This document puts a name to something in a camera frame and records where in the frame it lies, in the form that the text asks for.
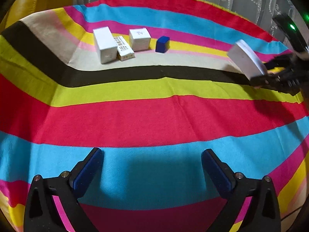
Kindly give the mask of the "large white box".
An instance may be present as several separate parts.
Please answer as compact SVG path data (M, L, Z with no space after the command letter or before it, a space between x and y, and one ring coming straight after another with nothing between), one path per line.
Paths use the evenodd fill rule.
M243 40L237 41L227 55L249 80L268 74L263 62Z

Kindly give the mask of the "dark blue small box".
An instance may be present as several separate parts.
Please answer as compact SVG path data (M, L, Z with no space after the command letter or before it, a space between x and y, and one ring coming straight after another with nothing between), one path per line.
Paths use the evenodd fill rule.
M170 38L167 36L161 36L157 39L155 51L158 53L165 53L170 48Z

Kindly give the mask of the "tall white box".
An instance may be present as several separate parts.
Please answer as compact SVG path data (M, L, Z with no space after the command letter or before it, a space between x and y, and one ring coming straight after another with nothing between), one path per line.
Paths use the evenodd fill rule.
M112 62L117 57L117 43L108 27L93 30L95 49L101 64Z

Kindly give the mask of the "colourful striped cloth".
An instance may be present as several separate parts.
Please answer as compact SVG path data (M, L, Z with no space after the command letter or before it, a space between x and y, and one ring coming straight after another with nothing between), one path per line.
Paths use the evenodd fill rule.
M148 50L101 64L93 30L146 28ZM170 38L165 53L157 39ZM205 231L224 205L201 153L272 177L282 230L308 195L301 94L251 87L227 56L243 39L264 62L289 52L252 22L148 6L74 5L1 33L1 211L23 230L33 177L56 177L92 148L104 164L81 198L100 231Z

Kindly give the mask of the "small white cube box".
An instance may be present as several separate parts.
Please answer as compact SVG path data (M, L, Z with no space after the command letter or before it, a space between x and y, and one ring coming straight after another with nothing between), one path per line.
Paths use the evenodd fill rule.
M146 28L129 30L129 45L136 51L144 51L149 49L151 36Z

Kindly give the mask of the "white yellow slim box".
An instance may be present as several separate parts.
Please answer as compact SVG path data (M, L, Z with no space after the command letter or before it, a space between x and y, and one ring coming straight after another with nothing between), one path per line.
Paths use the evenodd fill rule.
M117 57L120 61L126 61L135 57L133 49L123 36L116 36L114 39L117 43Z

